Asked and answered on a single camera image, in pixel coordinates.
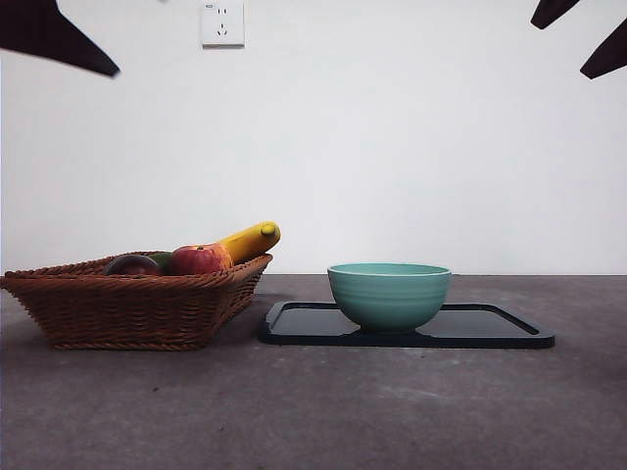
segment dark fruit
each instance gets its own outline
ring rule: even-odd
[[[114,258],[103,271],[103,274],[146,274],[160,276],[162,274],[159,265],[154,259],[143,255],[122,255]]]

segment wall socket plate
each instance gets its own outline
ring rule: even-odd
[[[244,47],[244,0],[206,1],[201,39],[203,47]]]

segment black tray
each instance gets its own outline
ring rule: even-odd
[[[494,305],[444,304],[414,331],[372,333],[336,304],[280,302],[267,313],[258,339],[273,345],[540,349],[555,344],[555,333]]]

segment concrete surface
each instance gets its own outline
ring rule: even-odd
[[[534,319],[547,350],[256,340],[275,302],[330,299],[265,275],[204,350],[63,352],[4,295],[2,469],[626,468],[627,277],[454,276],[447,302]]]

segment bowl rim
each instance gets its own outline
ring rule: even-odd
[[[367,273],[367,272],[346,272],[340,270],[346,266],[356,266],[358,264],[386,264],[396,266],[419,266],[419,267],[431,267],[435,269],[442,269],[441,272],[425,272],[416,274],[385,274],[385,273]],[[451,270],[447,267],[436,266],[434,264],[418,264],[415,262],[392,262],[392,261],[363,261],[363,262],[343,262],[341,264],[334,264],[326,268],[326,272],[335,272],[338,274],[349,274],[352,276],[368,276],[368,277],[428,277],[428,276],[444,276],[451,274]]]

